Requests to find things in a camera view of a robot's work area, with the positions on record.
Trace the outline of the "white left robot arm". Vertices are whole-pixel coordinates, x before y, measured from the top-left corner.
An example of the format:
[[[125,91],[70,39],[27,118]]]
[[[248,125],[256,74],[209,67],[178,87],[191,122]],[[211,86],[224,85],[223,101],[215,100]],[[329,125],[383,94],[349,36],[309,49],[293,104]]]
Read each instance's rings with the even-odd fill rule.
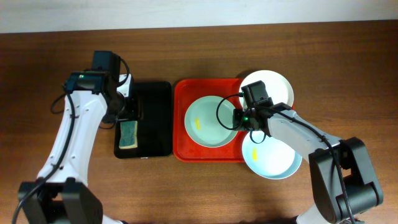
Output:
[[[74,72],[63,84],[65,109],[49,157],[34,182],[22,182],[19,204],[29,223],[115,223],[103,213],[100,200],[88,188],[96,133],[102,122],[116,122],[131,90],[130,73]]]

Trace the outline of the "green and yellow sponge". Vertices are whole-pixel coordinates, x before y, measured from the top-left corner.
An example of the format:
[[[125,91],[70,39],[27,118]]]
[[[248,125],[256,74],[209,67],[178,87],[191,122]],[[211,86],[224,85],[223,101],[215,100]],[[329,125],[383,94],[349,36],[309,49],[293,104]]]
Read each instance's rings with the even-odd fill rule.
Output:
[[[120,149],[133,149],[137,147],[137,121],[124,121],[120,123]]]

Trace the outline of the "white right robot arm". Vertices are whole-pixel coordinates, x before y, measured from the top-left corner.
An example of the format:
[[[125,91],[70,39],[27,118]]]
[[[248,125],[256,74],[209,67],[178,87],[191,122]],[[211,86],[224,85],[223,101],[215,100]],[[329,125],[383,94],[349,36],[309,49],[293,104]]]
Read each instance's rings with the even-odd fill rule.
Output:
[[[308,162],[315,203],[291,223],[356,223],[355,215],[383,203],[384,195],[362,140],[327,134],[284,103],[235,109],[233,128],[263,131]]]

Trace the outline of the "pale green plate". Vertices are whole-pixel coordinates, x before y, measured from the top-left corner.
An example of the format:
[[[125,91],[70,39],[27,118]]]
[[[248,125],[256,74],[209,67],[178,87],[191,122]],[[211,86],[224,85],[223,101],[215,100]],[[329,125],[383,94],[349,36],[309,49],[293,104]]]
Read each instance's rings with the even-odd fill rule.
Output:
[[[184,126],[188,136],[195,143],[216,148],[227,145],[236,137],[237,131],[224,128],[217,120],[216,109],[221,100],[220,96],[204,96],[188,107]],[[218,109],[219,120],[227,128],[233,126],[234,109],[234,105],[228,100],[224,100]]]

